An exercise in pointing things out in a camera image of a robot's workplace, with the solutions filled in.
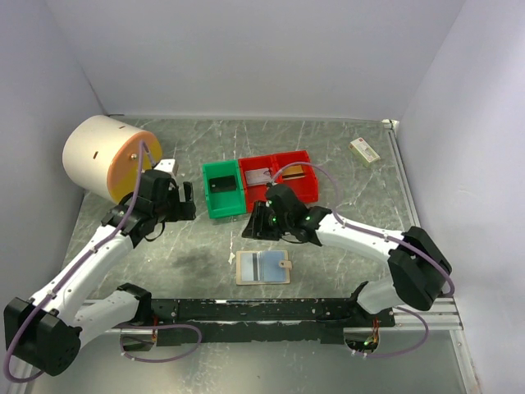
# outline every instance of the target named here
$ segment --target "white wall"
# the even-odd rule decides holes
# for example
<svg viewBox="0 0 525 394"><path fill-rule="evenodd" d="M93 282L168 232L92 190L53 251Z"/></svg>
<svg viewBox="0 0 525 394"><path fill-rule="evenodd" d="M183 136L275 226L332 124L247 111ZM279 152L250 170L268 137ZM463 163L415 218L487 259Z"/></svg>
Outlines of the white wall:
<svg viewBox="0 0 525 394"><path fill-rule="evenodd" d="M109 113L399 119L464 0L47 0Z"/></svg>
<svg viewBox="0 0 525 394"><path fill-rule="evenodd" d="M62 146L101 109L44 1L0 2L0 307L62 265L81 189ZM5 354L3 313L0 360ZM0 392L7 381L0 376Z"/></svg>
<svg viewBox="0 0 525 394"><path fill-rule="evenodd" d="M524 114L525 2L467 0L399 143L486 393L525 392Z"/></svg>

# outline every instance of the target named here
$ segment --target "plastic bin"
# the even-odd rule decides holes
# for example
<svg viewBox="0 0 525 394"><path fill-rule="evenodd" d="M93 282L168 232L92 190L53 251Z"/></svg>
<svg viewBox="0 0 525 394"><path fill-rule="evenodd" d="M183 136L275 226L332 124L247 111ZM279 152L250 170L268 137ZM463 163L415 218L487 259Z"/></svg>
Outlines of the plastic bin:
<svg viewBox="0 0 525 394"><path fill-rule="evenodd" d="M277 172L276 167L277 165L272 155L239 159L239 169L244 184L244 197L246 200L247 212L253 211L253 205L256 201L266 201L264 194L266 193L267 187L266 185L248 186L245 173L247 171L258 170L260 168L269 168L270 173L273 176L273 174Z"/></svg>
<svg viewBox="0 0 525 394"><path fill-rule="evenodd" d="M225 179L233 176L235 178L234 190L212 191L214 179ZM246 213L246 202L244 199L244 184L242 182L237 160L226 162L206 163L203 165L204 194L206 205L211 219L225 218L227 216L241 215Z"/></svg>
<svg viewBox="0 0 525 394"><path fill-rule="evenodd" d="M310 157L306 150L297 150L294 152L276 153L273 155L275 163L277 165L276 170L280 170L286 164L293 162L308 162L310 163ZM317 183L317 177L313 168L310 166L303 166L304 177L284 180L284 183L291 187L297 194L297 197L304 203L315 203L319 200L319 185ZM282 176L277 178L278 183L282 183Z"/></svg>

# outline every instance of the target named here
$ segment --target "marble surface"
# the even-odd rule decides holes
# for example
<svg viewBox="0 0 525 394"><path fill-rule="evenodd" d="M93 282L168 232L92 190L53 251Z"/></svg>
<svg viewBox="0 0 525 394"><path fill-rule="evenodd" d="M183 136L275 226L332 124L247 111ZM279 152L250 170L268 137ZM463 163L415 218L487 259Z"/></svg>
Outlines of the marble surface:
<svg viewBox="0 0 525 394"><path fill-rule="evenodd" d="M90 298L111 294L132 282L156 298L303 298L344 297L365 280L376 280L386 266L336 248L292 245L284 241L241 238L249 215L212 220L203 190L202 165L261 154L306 149L337 180L340 213L350 219L392 230L410 226L408 208L397 176L386 130L377 121L206 121L122 119L152 131L160 140L164 158L179 162L178 182L191 181L197 218L168 223L153 243L143 242L118 263ZM363 137L381 156L365 168L348 149ZM318 204L333 207L334 190L318 174ZM69 263L94 234L112 203L87 194L82 203L65 263ZM294 269L288 285L237 286L235 261L239 250L288 250Z"/></svg>

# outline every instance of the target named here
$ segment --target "cylindrical container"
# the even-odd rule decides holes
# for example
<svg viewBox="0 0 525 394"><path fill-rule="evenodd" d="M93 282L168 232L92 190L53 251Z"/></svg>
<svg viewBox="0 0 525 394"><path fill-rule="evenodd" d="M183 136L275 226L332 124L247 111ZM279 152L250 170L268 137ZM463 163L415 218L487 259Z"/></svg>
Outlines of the cylindrical container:
<svg viewBox="0 0 525 394"><path fill-rule="evenodd" d="M141 140L157 163L162 149L153 133L97 115L82 122L67 139L62 163L78 186L119 203L135 187ZM144 153L143 169L151 167Z"/></svg>

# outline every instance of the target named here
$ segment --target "black object in green bin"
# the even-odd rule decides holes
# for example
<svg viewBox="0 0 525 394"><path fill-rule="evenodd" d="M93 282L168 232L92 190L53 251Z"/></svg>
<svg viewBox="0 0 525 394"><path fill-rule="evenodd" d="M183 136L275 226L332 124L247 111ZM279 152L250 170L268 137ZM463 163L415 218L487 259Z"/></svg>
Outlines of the black object in green bin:
<svg viewBox="0 0 525 394"><path fill-rule="evenodd" d="M237 190L237 182L233 175L219 176L218 178L210 179L208 182L212 193Z"/></svg>

